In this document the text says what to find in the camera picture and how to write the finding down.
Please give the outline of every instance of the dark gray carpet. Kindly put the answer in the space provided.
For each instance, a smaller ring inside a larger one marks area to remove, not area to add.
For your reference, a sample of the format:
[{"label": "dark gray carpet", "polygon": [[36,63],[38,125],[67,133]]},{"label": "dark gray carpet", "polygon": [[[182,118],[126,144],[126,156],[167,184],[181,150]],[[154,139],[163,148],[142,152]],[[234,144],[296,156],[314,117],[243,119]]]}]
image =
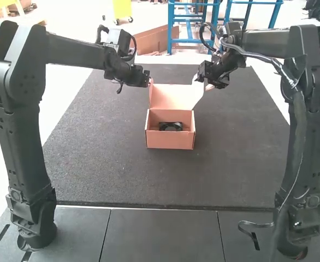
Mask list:
[{"label": "dark gray carpet", "polygon": [[[195,65],[144,65],[155,82],[190,84]],[[93,71],[44,146],[65,204],[186,209],[274,206],[288,124],[252,68],[195,107],[193,151],[145,147],[148,89],[118,86]]]}]

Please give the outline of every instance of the white floor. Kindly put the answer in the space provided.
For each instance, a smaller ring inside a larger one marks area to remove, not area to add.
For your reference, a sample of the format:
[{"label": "white floor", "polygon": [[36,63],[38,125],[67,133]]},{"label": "white floor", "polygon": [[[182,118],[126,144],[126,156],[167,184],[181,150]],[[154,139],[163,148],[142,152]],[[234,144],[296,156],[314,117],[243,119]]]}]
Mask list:
[{"label": "white floor", "polygon": [[[43,8],[47,5],[50,1],[45,1],[42,3]],[[59,5],[64,6],[64,2],[66,4],[67,1],[62,0],[59,1]],[[91,19],[84,19],[81,18],[78,20],[79,23],[65,23],[62,22],[62,19],[59,17],[62,14],[59,14],[57,9],[52,9],[50,13],[49,23],[48,23],[48,30],[52,32],[56,32],[59,34],[63,34],[68,37],[77,38],[85,41],[93,41],[94,40],[94,31],[96,25],[101,22],[100,15],[103,13],[103,6],[101,6],[101,2],[92,1],[91,3],[100,6],[100,9],[96,11],[96,8],[87,8],[89,10],[88,17]],[[136,6],[138,3],[133,3],[133,8],[140,14],[144,14],[142,9],[139,6]],[[144,10],[148,10],[148,3],[140,3]],[[312,20],[302,20],[306,17],[304,11],[301,9],[305,5],[305,1],[286,1],[285,4],[282,6],[280,10],[280,14],[276,23],[276,27],[288,27],[290,25],[296,25],[301,23],[315,23],[318,24],[317,21]],[[163,14],[155,15],[156,23],[159,25],[165,24],[167,22],[167,17],[164,14],[167,14],[167,7],[166,5],[162,6],[152,6],[152,10],[158,8],[157,10],[162,10]],[[79,15],[82,13],[86,13],[86,10],[83,12],[79,11],[79,8],[75,7],[74,9],[78,12]],[[224,7],[221,8],[220,14],[223,14]],[[244,12],[244,8],[235,8],[232,10],[232,16],[240,16],[241,13]],[[252,8],[251,12],[251,19],[249,22],[249,28],[263,28],[268,25],[268,17],[272,12],[271,7],[265,7],[264,9],[254,9]],[[64,14],[64,19],[71,19],[74,21],[76,18],[76,13],[69,13]],[[135,33],[139,30],[139,27],[145,27],[149,25],[141,24],[141,22],[135,22],[131,24],[122,25],[128,31]],[[159,57],[150,57],[150,56],[140,56],[137,57],[137,63],[173,63],[173,64],[199,64],[205,59],[210,59],[210,57],[206,55],[200,54],[191,54],[190,56],[186,55],[185,53],[177,53],[173,56],[159,56]],[[282,112],[283,116],[288,121],[288,112],[287,112],[287,105],[284,103],[279,89],[279,76],[275,75],[274,69],[272,66],[268,66],[260,61],[255,60],[248,60],[248,64],[251,65],[256,73],[258,74],[259,78],[261,79],[262,83],[264,84],[265,88],[268,90],[270,95],[272,96],[273,100],[275,101],[276,105]],[[55,125],[60,120],[61,116],[66,111],[69,104],[72,102],[78,91],[80,90],[81,86],[84,84],[85,80],[88,78],[89,74],[91,73],[90,69],[84,68],[72,68],[72,67],[63,67],[60,65],[48,65],[47,66],[47,74],[46,74],[46,91],[43,97],[43,101],[40,104],[41,113],[40,113],[40,132],[42,136],[42,143],[44,144],[51,134],[52,130],[54,129]],[[0,148],[0,215],[6,208],[5,198],[4,196],[7,193],[7,173],[6,168],[4,165],[1,148]]]}]

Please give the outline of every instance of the open cardboard box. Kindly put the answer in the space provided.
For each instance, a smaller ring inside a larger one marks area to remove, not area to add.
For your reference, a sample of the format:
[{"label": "open cardboard box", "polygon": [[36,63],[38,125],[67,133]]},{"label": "open cardboard box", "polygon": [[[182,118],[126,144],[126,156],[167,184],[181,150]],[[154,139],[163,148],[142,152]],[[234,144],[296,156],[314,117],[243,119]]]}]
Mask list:
[{"label": "open cardboard box", "polygon": [[[203,97],[200,85],[154,85],[150,83],[150,106],[145,122],[148,148],[193,149],[193,108]],[[182,122],[183,131],[160,131],[160,122]]]}]

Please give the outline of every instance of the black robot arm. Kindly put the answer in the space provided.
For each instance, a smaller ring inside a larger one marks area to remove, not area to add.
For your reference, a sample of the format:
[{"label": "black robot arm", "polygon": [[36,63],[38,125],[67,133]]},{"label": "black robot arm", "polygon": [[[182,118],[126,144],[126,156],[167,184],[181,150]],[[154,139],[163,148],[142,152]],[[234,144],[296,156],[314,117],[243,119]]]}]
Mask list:
[{"label": "black robot arm", "polygon": [[39,25],[0,20],[0,145],[9,180],[6,196],[18,246],[43,248],[56,235],[56,194],[47,175],[39,133],[39,103],[46,64],[104,70],[106,79],[147,87],[149,71],[129,54],[133,38],[111,29],[105,43],[85,43],[48,33]]},{"label": "black robot arm", "polygon": [[[320,27],[241,30],[236,22],[216,32],[221,50],[199,66],[197,80],[222,89],[229,73],[245,67],[246,57],[271,63],[281,75],[281,92],[289,104],[287,164],[275,195],[274,250],[298,260],[311,238],[320,234]],[[281,64],[275,58],[284,58]]]}]

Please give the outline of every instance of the blue shelf frame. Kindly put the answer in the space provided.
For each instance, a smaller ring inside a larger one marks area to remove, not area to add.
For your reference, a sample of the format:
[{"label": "blue shelf frame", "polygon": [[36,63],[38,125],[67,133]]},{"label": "blue shelf frame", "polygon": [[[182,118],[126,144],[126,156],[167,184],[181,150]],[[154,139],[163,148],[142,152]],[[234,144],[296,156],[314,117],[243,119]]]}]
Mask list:
[{"label": "blue shelf frame", "polygon": [[233,21],[242,21],[244,22],[244,25],[242,26],[242,29],[246,29],[248,18],[250,17],[251,7],[253,4],[273,4],[274,10],[271,15],[268,28],[274,28],[276,19],[279,14],[279,10],[281,5],[284,3],[283,0],[276,0],[276,2],[254,2],[253,0],[248,1],[236,1],[236,0],[228,0],[227,2],[227,8],[226,13],[224,15],[224,18],[219,18],[219,21],[223,21],[223,24],[229,22],[230,18],[230,10],[232,9],[232,4],[247,4],[246,14],[244,18],[232,18]]},{"label": "blue shelf frame", "polygon": [[[198,3],[197,1],[195,3],[181,3],[181,2],[176,2],[175,0],[169,0],[168,3],[168,35],[167,35],[167,53],[172,54],[172,44],[173,43],[196,43],[200,44],[201,41],[200,39],[193,39],[193,32],[192,32],[192,23],[203,23],[206,21],[206,12],[207,8],[209,5],[212,6],[212,19],[211,23],[214,26],[217,26],[218,22],[218,11],[220,9],[220,0],[214,0],[213,3],[208,3],[208,0],[204,0],[204,3]],[[175,14],[175,6],[176,5],[183,5],[184,9],[186,11],[186,14]],[[203,5],[204,10],[203,14],[200,15],[198,14],[198,7]],[[195,6],[195,14],[190,14],[188,6]],[[188,38],[172,38],[172,27],[175,22],[185,22],[186,27],[187,27],[187,33],[188,33]],[[214,45],[214,39],[215,39],[215,34],[214,32],[211,33],[211,39],[206,39],[207,43],[211,46]]]},{"label": "blue shelf frame", "polygon": [[[253,0],[248,1],[237,1],[237,0],[227,0],[227,8],[224,18],[218,18],[218,12],[220,10],[221,0],[214,0],[213,3],[208,3],[208,0],[204,0],[204,3],[198,3],[196,0],[195,3],[181,3],[176,2],[175,0],[169,0],[168,3],[168,35],[167,35],[167,53],[172,54],[172,44],[173,43],[196,43],[200,44],[201,41],[199,39],[193,39],[193,32],[192,32],[192,23],[195,22],[196,24],[203,23],[206,21],[206,12],[209,5],[212,6],[212,18],[211,23],[217,27],[218,21],[223,21],[223,24],[229,22],[230,18],[230,11],[232,9],[232,4],[247,4],[246,14],[244,18],[232,18],[233,21],[242,21],[244,22],[242,29],[246,29],[248,19],[250,17],[251,7],[253,4],[273,4],[274,10],[269,21],[268,28],[274,28],[277,16],[279,14],[279,10],[281,5],[284,3],[283,0],[276,0],[276,2],[254,2]],[[175,14],[175,6],[176,5],[183,5],[186,11],[186,14]],[[203,5],[204,10],[203,14],[198,14],[198,7]],[[195,14],[190,14],[188,6],[195,6]],[[188,38],[177,38],[172,39],[172,27],[175,22],[185,22],[187,27]],[[213,46],[215,43],[215,33],[211,32],[211,39],[206,39],[206,42]]]}]

